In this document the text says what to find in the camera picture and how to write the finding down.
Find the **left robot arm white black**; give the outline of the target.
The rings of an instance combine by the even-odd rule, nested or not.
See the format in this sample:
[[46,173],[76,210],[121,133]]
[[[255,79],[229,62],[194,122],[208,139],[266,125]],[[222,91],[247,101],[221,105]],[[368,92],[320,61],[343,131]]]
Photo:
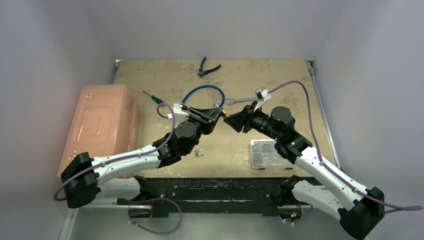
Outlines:
[[91,157],[88,152],[77,154],[60,175],[62,181],[57,193],[63,191],[63,198],[54,195],[55,201],[66,201],[68,208],[83,207],[96,199],[102,192],[101,185],[123,175],[159,169],[177,163],[190,154],[199,144],[203,135],[213,132],[222,107],[196,109],[183,106],[185,119],[176,123],[176,113],[171,113],[172,128],[163,138],[143,148],[112,156]]

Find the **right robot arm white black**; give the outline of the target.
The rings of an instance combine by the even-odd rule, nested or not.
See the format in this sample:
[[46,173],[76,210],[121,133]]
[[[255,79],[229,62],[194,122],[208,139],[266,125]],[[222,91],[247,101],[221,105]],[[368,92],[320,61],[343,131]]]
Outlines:
[[278,206],[294,202],[310,204],[338,220],[356,240],[365,239],[384,218],[384,193],[377,187],[358,183],[322,157],[318,148],[295,130],[295,118],[287,107],[277,106],[267,115],[247,105],[224,122],[238,133],[256,130],[274,139],[274,148],[283,159],[321,183],[314,186],[292,175],[280,185],[280,193],[275,196]]

